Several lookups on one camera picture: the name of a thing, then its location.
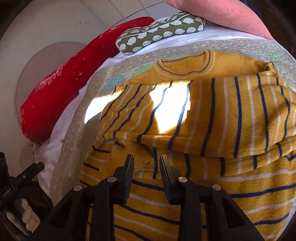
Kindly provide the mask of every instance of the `white bed sheet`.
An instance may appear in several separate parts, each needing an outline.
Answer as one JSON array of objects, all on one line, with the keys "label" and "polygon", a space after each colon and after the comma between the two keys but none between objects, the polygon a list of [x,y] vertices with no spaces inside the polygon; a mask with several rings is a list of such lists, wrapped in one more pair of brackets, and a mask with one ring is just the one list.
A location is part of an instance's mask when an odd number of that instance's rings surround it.
[{"label": "white bed sheet", "polygon": [[[107,59],[96,70],[96,72],[105,67],[115,65],[127,58],[140,54],[145,54],[162,48],[182,46],[203,40],[227,40],[239,38],[264,39],[260,36],[222,27],[220,25],[216,25],[214,23],[206,21],[205,28],[202,32],[163,39],[150,44],[149,46],[139,50],[138,52],[130,56],[125,56],[124,54],[119,53],[114,58]],[[42,161],[45,165],[45,169],[38,174],[38,181],[41,188],[45,191],[45,193],[48,196],[50,191],[53,170],[61,152],[62,140],[65,138],[66,132],[70,126],[75,111],[85,95],[86,88],[91,78],[88,80],[87,84],[80,89],[79,94],[65,108],[62,115],[60,116],[53,128],[50,139],[43,143],[34,155],[36,162]]]}]

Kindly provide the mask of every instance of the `pillow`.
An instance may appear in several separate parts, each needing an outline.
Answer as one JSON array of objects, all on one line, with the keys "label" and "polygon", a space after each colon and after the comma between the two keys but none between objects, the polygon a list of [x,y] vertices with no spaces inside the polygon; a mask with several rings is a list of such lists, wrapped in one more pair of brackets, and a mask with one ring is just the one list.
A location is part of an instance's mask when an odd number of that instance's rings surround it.
[{"label": "pillow", "polygon": [[213,23],[273,39],[261,19],[239,0],[164,0],[174,8],[187,11]]},{"label": "pillow", "polygon": [[23,135],[32,142],[45,142],[66,106],[107,58],[119,53],[115,41],[125,30],[154,21],[141,17],[115,26],[92,40],[53,73],[45,77],[21,106]]},{"label": "pillow", "polygon": [[124,31],[117,38],[116,46],[121,53],[130,55],[164,38],[203,31],[203,20],[190,13],[180,12],[149,26]]}]

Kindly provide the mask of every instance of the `pink pillow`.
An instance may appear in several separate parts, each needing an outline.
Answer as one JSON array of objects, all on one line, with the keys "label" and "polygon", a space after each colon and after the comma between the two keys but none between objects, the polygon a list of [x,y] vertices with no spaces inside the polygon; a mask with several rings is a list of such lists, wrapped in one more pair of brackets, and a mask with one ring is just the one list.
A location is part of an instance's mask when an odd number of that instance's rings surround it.
[{"label": "pink pillow", "polygon": [[164,0],[174,8],[213,23],[273,39],[261,19],[239,0]]}]

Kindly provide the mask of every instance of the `hand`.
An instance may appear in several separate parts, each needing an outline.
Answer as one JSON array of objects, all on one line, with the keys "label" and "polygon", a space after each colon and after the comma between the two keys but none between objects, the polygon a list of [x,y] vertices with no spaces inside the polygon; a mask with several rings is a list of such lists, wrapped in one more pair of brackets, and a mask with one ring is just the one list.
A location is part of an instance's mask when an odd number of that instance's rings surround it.
[{"label": "hand", "polygon": [[[22,207],[24,209],[22,220],[26,224],[26,229],[28,231],[34,232],[40,224],[40,219],[38,218],[36,213],[33,212],[32,208],[29,206],[28,202],[25,199],[22,199]],[[24,232],[21,224],[15,219],[15,216],[11,212],[7,212],[6,215],[10,222],[12,222],[19,230]]]}]

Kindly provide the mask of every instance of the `black device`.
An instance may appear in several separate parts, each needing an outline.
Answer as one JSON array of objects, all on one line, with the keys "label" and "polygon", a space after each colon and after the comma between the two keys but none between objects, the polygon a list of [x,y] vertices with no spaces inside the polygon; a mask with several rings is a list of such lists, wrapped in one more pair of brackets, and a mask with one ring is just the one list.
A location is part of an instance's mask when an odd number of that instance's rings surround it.
[{"label": "black device", "polygon": [[[113,205],[126,204],[133,176],[134,158],[128,155],[123,167],[96,186],[74,186],[46,216],[29,241],[84,241],[92,208],[89,241],[114,241]],[[160,157],[166,198],[181,205],[178,241],[201,241],[200,203],[205,204],[208,241],[264,241],[255,226],[220,187],[196,185]]]},{"label": "black device", "polygon": [[[26,193],[22,192],[22,186],[34,179],[43,169],[42,162],[33,163],[18,176],[10,177],[5,155],[0,152],[0,212],[10,211],[22,225],[27,236],[30,236],[31,232],[26,229],[26,224],[22,220],[24,209],[21,206],[21,199],[28,200],[28,198],[26,198]],[[38,213],[38,208],[31,203],[29,205],[35,213]]]}]

